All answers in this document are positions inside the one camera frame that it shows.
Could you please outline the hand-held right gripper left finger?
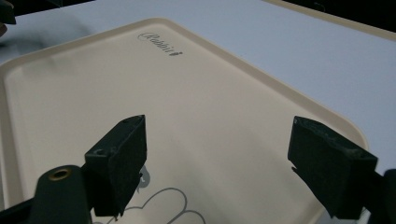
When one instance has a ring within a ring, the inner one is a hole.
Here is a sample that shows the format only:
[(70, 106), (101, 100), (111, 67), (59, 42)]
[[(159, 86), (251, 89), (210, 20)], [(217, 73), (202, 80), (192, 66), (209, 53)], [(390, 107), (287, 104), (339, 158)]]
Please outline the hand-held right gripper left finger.
[(85, 153), (82, 166), (89, 207), (97, 217), (122, 216), (147, 160), (146, 118), (117, 123)]

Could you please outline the cream plastic tray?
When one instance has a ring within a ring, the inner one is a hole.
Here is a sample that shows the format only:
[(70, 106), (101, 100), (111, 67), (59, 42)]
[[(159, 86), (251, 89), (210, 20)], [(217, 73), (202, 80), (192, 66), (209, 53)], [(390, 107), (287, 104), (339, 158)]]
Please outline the cream plastic tray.
[(6, 205), (49, 169), (81, 165), (122, 119), (144, 115), (149, 180), (116, 224), (315, 224), (323, 207), (288, 161), (295, 117), (365, 147), (348, 120), (166, 19), (0, 64)]

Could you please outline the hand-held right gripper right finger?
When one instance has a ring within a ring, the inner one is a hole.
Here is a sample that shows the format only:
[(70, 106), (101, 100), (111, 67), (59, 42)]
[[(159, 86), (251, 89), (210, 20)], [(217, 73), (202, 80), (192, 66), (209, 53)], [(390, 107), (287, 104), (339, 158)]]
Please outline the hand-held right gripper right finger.
[(375, 170), (376, 156), (321, 122), (296, 116), (288, 160), (330, 216), (360, 217), (363, 184)]

